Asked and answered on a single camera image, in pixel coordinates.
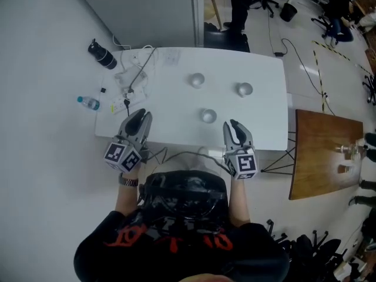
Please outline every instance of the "yellow black caution tape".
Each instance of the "yellow black caution tape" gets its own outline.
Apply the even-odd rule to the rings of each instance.
[[[333,48],[328,47],[327,45],[321,44],[321,43],[316,42],[316,41],[312,41],[312,43],[315,43],[315,44],[318,45],[318,46],[321,46],[321,47],[323,47],[323,48],[325,48],[325,49],[328,49],[329,51],[334,52],[334,53],[336,53],[336,54],[342,56],[344,59],[346,59],[346,60],[348,60],[349,62],[352,63],[351,59],[349,59],[347,56],[345,56],[345,55],[339,53],[338,51],[335,51]],[[359,68],[361,68],[361,69],[362,69],[364,72],[366,72],[368,75],[373,75],[373,74],[370,73],[369,71],[365,70],[365,69],[364,69],[361,65],[359,65],[358,63],[354,63],[354,65],[355,65],[355,67],[359,67]]]
[[[318,60],[316,51],[313,50],[313,55],[315,56],[316,66],[317,66],[317,72],[318,72],[318,78],[320,79],[320,89],[321,89],[321,108],[323,110],[323,113],[325,113],[325,98],[324,98],[324,90],[323,90],[323,81],[321,80],[321,74],[320,74],[320,68],[318,67]]]

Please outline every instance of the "wristwatch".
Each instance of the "wristwatch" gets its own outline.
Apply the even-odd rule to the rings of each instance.
[[[126,179],[123,177],[123,173],[120,173],[119,184],[123,186],[137,187],[139,185],[139,179]]]

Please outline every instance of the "black water bottle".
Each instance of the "black water bottle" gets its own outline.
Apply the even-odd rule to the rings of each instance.
[[[95,42],[95,39],[93,39],[92,43],[90,44],[88,51],[103,67],[108,69],[113,69],[116,67],[116,59],[107,49],[101,47],[97,42]]]

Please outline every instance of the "power strip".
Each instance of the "power strip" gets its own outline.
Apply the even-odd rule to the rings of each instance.
[[[143,91],[142,87],[136,87],[133,89],[133,93],[123,93],[117,97],[115,97],[111,101],[111,113],[117,114],[123,110],[127,109],[127,106],[124,104],[124,99],[128,99],[130,101],[129,108],[132,106],[146,100],[146,95]]]

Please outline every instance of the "plastic water bottle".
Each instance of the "plastic water bottle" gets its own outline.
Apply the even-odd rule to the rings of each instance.
[[[78,96],[77,101],[92,110],[99,109],[99,101],[89,96]]]

